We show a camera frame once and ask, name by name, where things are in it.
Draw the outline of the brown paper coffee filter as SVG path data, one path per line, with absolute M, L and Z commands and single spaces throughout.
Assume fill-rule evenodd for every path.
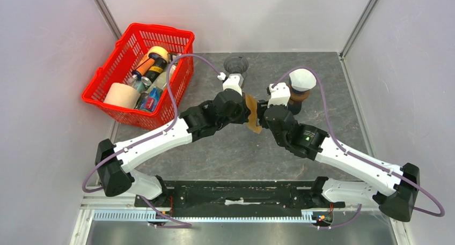
M 250 110 L 250 114 L 247 117 L 248 121 L 246 126 L 253 131 L 254 133 L 260 134 L 262 131 L 262 126 L 257 125 L 258 121 L 258 101 L 252 95 L 245 95 L 246 107 Z

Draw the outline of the brown wooden ring holder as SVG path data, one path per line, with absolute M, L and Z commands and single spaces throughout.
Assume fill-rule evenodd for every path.
M 306 90 L 306 91 L 298 91 L 296 89 L 294 89 L 292 86 L 288 85 L 289 89 L 290 89 L 290 99 L 289 99 L 289 103 L 299 103 L 299 102 L 303 102 L 304 100 L 306 100 L 309 95 L 311 94 L 311 90 Z

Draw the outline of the grey transparent dripper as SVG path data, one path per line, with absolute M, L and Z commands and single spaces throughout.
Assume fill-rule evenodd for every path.
M 249 68 L 249 62 L 244 56 L 230 56 L 225 59 L 223 67 L 229 74 L 243 75 Z

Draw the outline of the white paper coffee filter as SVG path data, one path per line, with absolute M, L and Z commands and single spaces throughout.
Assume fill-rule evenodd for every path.
M 297 69 L 289 74 L 289 84 L 294 92 L 303 93 L 313 89 L 317 80 L 308 69 Z

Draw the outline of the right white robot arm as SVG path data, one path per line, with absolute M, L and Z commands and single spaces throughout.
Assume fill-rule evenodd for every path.
M 389 164 L 352 149 L 315 126 L 301 124 L 286 106 L 257 103 L 258 123 L 269 129 L 279 147 L 293 155 L 338 168 L 360 181 L 318 177 L 310 191 L 317 207 L 327 203 L 376 205 L 388 217 L 409 222 L 414 211 L 420 169 L 411 163 Z

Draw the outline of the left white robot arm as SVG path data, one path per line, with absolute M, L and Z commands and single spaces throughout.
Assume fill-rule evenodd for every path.
M 177 146 L 210 137 L 230 123 L 243 124 L 249 114 L 245 95 L 227 89 L 144 135 L 117 144 L 110 139 L 100 141 L 95 166 L 101 190 L 107 197 L 130 191 L 147 198 L 154 206 L 165 205 L 168 192 L 160 177 L 144 175 L 135 168 Z

